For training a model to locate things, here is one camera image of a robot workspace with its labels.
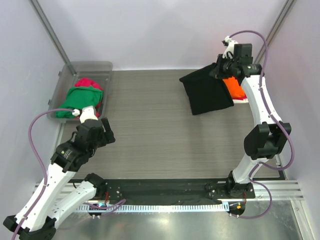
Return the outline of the black t shirt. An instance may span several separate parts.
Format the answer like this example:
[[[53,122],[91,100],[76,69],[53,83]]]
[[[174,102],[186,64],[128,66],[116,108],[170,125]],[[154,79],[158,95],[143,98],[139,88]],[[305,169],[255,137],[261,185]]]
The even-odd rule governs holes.
[[[217,64],[212,63],[179,79],[184,86],[194,116],[234,106],[224,81],[210,75],[216,68]]]

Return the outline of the grey plastic bin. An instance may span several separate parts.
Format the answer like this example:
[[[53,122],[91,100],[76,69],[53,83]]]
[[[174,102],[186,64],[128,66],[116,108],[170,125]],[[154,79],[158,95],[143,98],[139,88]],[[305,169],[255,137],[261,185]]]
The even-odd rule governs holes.
[[[47,118],[58,122],[74,122],[79,116],[65,109],[82,111],[86,107],[94,107],[95,116],[102,118],[106,113],[107,99],[112,80],[113,64],[109,61],[72,61],[71,73],[65,65],[59,74],[59,80],[49,109],[61,111],[47,114]]]

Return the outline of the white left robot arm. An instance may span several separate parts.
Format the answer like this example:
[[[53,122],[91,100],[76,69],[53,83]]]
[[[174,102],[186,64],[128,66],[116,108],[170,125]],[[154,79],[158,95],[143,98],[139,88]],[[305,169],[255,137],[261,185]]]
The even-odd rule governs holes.
[[[58,145],[51,157],[46,177],[28,203],[16,215],[5,218],[3,225],[21,240],[51,240],[59,225],[80,205],[107,192],[105,180],[89,173],[80,185],[56,202],[65,185],[98,148],[116,141],[108,119],[87,119],[76,127],[71,138]]]

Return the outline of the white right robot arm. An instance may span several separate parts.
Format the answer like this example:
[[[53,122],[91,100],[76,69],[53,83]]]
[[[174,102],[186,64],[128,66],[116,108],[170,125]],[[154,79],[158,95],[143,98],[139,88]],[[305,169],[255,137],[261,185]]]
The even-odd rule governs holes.
[[[244,156],[225,183],[208,184],[212,199],[254,198],[253,176],[260,167],[279,155],[291,133],[291,125],[283,122],[269,96],[263,68],[253,63],[252,44],[223,40],[224,53],[218,55],[216,68],[210,75],[218,79],[234,77],[242,87],[253,116],[254,127],[244,138]]]

